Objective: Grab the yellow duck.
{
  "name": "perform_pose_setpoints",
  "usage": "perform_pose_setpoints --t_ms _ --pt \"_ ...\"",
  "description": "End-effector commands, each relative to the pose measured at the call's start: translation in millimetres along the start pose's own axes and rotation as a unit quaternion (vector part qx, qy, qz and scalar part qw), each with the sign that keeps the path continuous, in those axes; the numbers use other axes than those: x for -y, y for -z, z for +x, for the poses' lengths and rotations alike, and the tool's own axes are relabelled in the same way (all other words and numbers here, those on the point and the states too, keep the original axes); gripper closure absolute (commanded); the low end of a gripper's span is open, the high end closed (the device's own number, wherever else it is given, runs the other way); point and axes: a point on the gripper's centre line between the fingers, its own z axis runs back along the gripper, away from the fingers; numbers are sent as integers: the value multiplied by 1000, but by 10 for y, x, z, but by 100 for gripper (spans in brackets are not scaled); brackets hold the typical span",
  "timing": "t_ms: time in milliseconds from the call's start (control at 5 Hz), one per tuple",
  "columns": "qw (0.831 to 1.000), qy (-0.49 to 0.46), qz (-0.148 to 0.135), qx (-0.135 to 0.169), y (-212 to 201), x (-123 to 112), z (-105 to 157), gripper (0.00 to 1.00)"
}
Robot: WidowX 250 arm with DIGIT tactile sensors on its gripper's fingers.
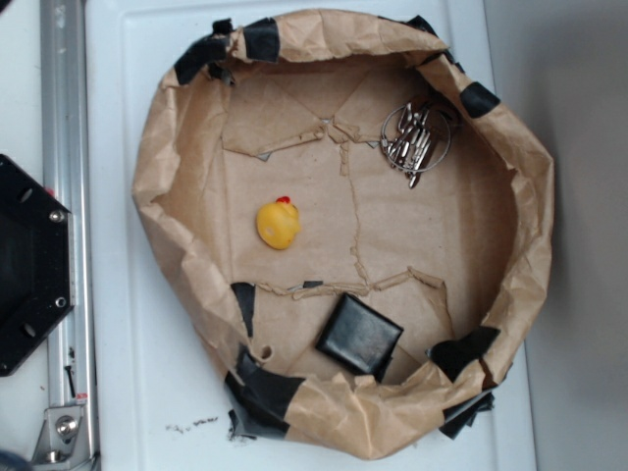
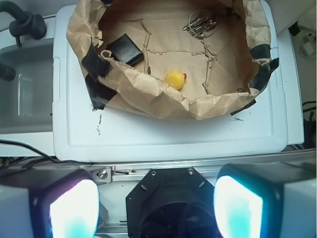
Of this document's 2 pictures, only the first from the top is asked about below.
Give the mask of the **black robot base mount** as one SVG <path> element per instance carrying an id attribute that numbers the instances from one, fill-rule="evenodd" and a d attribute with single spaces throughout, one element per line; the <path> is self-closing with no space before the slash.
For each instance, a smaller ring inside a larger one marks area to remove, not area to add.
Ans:
<path id="1" fill-rule="evenodd" d="M 1 375 L 17 372 L 74 307 L 71 212 L 1 156 Z"/>

